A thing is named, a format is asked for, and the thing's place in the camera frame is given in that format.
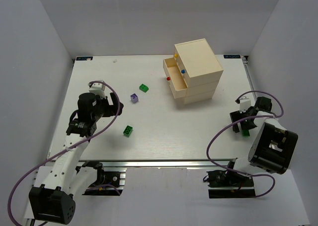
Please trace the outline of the dark green lego front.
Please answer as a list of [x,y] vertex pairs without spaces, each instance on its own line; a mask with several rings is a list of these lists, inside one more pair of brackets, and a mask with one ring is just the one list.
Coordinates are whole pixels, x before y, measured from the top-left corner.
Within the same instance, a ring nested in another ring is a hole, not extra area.
[[127,125],[125,130],[123,131],[123,135],[129,137],[133,131],[133,127]]

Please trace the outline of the cream drawer red knob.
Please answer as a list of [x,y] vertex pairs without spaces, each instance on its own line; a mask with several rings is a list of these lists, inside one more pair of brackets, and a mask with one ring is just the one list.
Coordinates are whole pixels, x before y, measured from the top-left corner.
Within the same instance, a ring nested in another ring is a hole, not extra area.
[[163,70],[169,83],[172,95],[175,99],[184,98],[187,92],[187,85],[174,58],[163,60]]

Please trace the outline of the cream plastic drawer cabinet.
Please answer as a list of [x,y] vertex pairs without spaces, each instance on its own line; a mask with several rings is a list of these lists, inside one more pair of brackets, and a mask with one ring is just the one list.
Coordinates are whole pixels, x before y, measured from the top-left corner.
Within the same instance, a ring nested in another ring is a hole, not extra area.
[[189,81],[184,98],[186,104],[213,98],[223,74],[223,68],[205,38],[175,44]]

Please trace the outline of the cream drawer blue knob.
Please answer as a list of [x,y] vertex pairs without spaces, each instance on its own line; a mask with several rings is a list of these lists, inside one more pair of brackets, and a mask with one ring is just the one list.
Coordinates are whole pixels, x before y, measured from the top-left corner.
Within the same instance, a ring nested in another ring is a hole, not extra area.
[[189,76],[188,76],[188,73],[187,73],[187,70],[186,70],[184,64],[182,62],[177,62],[177,66],[181,72],[181,75],[182,75],[184,81],[186,82],[186,84],[188,84]]

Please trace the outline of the cream drawer yellow knob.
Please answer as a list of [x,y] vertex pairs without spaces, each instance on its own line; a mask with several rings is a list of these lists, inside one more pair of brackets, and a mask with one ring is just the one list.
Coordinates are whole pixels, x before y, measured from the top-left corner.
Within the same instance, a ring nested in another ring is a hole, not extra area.
[[173,57],[174,57],[175,61],[176,61],[178,64],[181,63],[180,55],[179,55],[179,52],[178,52],[178,50],[177,50],[176,47],[174,48]]

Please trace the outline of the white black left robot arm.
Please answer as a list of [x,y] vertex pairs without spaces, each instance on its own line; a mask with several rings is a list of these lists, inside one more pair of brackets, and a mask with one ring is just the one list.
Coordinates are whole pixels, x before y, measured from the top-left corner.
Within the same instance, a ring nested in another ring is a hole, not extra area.
[[34,218],[39,221],[68,225],[76,209],[75,197],[90,186],[101,185],[105,177],[98,161],[87,161],[79,170],[78,162],[97,129],[97,121],[103,117],[115,117],[122,113],[123,104],[116,93],[110,93],[112,104],[104,95],[83,93],[78,108],[69,120],[62,154],[39,187],[29,192]]

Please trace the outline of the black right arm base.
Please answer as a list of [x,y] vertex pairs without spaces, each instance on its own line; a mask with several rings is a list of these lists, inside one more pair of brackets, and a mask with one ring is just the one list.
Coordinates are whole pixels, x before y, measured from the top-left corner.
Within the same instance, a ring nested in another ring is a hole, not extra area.
[[235,159],[226,165],[216,161],[219,169],[208,170],[202,181],[208,184],[210,199],[247,199],[256,196],[254,181],[244,174],[233,172]]

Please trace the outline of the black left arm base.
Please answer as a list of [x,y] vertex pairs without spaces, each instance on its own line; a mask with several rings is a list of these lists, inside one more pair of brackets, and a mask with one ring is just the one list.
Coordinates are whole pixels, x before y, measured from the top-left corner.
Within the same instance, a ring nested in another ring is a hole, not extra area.
[[117,167],[106,167],[99,161],[85,161],[75,167],[76,175],[81,168],[96,170],[96,179],[84,191],[87,196],[120,196],[125,185],[126,170]]

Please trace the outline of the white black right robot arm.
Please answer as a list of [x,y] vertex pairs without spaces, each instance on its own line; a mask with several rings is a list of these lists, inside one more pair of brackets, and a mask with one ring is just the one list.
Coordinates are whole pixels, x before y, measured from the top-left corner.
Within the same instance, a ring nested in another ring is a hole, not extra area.
[[293,156],[298,135],[278,122],[271,111],[271,99],[258,97],[253,106],[247,97],[241,97],[236,102],[239,104],[239,110],[230,113],[232,122],[249,116],[257,118],[235,124],[233,131],[242,132],[242,135],[247,137],[250,130],[257,128],[258,134],[248,156],[233,159],[228,167],[252,175],[262,172],[285,173]]

